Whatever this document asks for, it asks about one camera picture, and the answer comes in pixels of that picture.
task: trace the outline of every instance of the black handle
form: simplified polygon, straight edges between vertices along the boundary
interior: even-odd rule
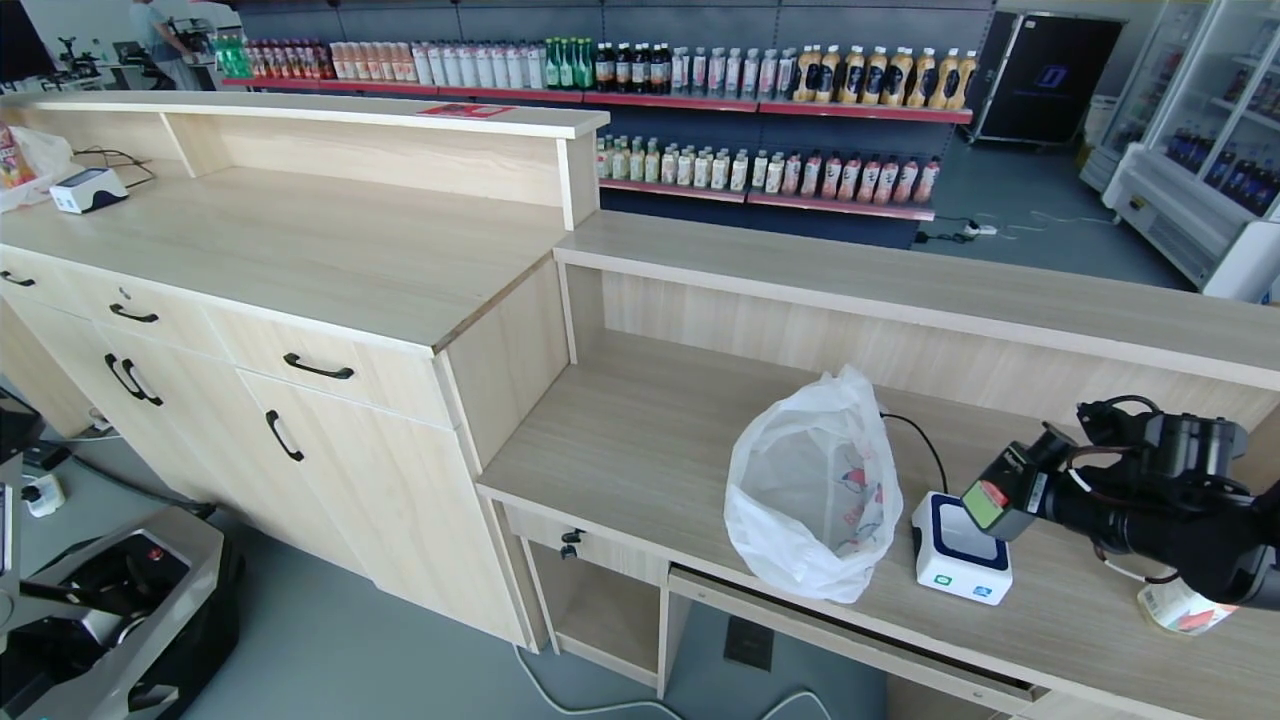
[[[302,451],[289,450],[289,446],[284,445],[284,438],[280,437],[280,430],[275,428],[275,423],[279,419],[280,414],[276,413],[275,410],[266,411],[266,427],[271,428],[271,434],[275,436],[275,442],[280,443],[280,448],[284,450],[284,454],[289,456],[289,460],[293,460],[294,462],[302,462],[302,457],[305,457],[302,455]]]
[[[288,355],[284,356],[284,364],[288,365],[288,366],[291,366],[291,368],[297,368],[300,370],[306,370],[308,373],[315,373],[317,375],[324,375],[326,378],[333,378],[335,380],[349,380],[351,377],[356,374],[356,372],[352,370],[351,368],[343,368],[340,370],[321,370],[320,368],[311,368],[311,366],[303,365],[298,360],[302,360],[302,357],[298,356],[297,352],[291,352],[291,354],[288,354]]]
[[[113,302],[108,307],[108,310],[110,310],[111,313],[115,313],[116,315],[119,315],[122,318],[128,318],[128,319],[136,320],[138,323],[154,323],[154,322],[156,322],[156,320],[160,319],[160,315],[156,315],[155,313],[151,313],[150,315],[129,315],[128,313],[124,311],[124,305],[120,305],[119,302]]]
[[[31,287],[36,284],[36,281],[32,278],[27,278],[24,281],[13,279],[13,273],[10,273],[9,270],[4,270],[3,273],[0,273],[0,278],[4,278],[5,281],[12,282],[13,284],[20,284],[22,287]]]
[[[131,380],[133,380],[133,384],[138,386],[138,395],[134,395],[133,397],[137,397],[138,400],[146,400],[147,402],[150,402],[151,405],[155,405],[156,407],[160,407],[161,405],[164,405],[164,401],[160,400],[159,395],[155,396],[155,397],[151,397],[151,396],[148,396],[146,393],[146,391],[142,389],[142,383],[138,382],[138,378],[133,377],[133,368],[134,366],[136,365],[133,364],[133,360],[129,360],[128,357],[125,357],[124,361],[120,363],[120,369],[124,370],[124,374],[128,375]]]
[[[102,356],[102,360],[106,360],[106,366],[111,370],[111,374],[115,375],[115,382],[120,383],[120,387],[123,387],[125,392],[128,392],[133,397],[137,397],[138,400],[147,398],[147,393],[142,392],[142,386],[138,386],[138,389],[131,388],[129,383],[124,382],[124,378],[120,377],[120,373],[115,372],[115,363],[116,363],[115,355],[108,352],[106,355]]]

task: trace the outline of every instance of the plastic bag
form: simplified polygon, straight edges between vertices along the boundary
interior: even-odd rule
[[[0,190],[0,213],[49,200],[49,187],[83,168],[72,164],[72,146],[65,138],[31,128],[10,126],[14,140],[36,179]]]
[[[901,515],[874,391],[850,365],[774,402],[733,445],[728,537],[748,568],[778,589],[854,602]]]

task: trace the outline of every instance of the drawer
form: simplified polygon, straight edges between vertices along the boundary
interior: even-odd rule
[[[1028,683],[951,664],[933,653],[881,639],[851,625],[824,620],[809,611],[680,568],[671,570],[667,587],[672,593],[730,615],[1000,712],[1018,714],[1034,701]]]
[[[59,270],[86,318],[147,340],[227,359],[198,296],[76,263],[60,263]]]
[[[207,315],[232,360],[279,378],[406,418],[452,429],[434,359],[426,348],[358,338],[288,316],[253,309],[209,307]]]
[[[556,551],[566,544],[562,536],[575,530],[572,525],[511,505],[506,510],[512,533]],[[584,532],[580,537],[581,542],[573,543],[579,559],[652,585],[666,584],[669,568],[667,560],[593,533]]]
[[[0,245],[0,293],[83,316],[76,295],[68,291],[67,279],[59,272],[63,264],[47,255]]]

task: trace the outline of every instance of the display fridge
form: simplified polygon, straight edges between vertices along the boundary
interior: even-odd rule
[[[1217,0],[1102,202],[1204,295],[1260,301],[1280,274],[1280,3]]]
[[[1208,0],[1164,3],[1139,53],[1138,63],[1120,91],[1116,111],[1103,128],[1101,142],[1089,152],[1089,159],[1080,170],[1080,179],[1085,184],[1098,192],[1106,190],[1124,149],[1130,142],[1142,141],[1208,9]]]

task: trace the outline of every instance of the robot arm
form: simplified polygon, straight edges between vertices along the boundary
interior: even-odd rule
[[[1116,407],[1132,401],[1148,410]],[[984,533],[1012,541],[1043,518],[1089,537],[1100,559],[1142,555],[1215,602],[1280,610],[1280,482],[1253,497],[1230,479],[1231,460],[1244,455],[1243,428],[1166,414],[1138,396],[1083,404],[1076,416],[1092,445],[1044,423],[1036,443],[1010,443],[965,491]],[[1117,460],[1076,468],[1085,455]]]

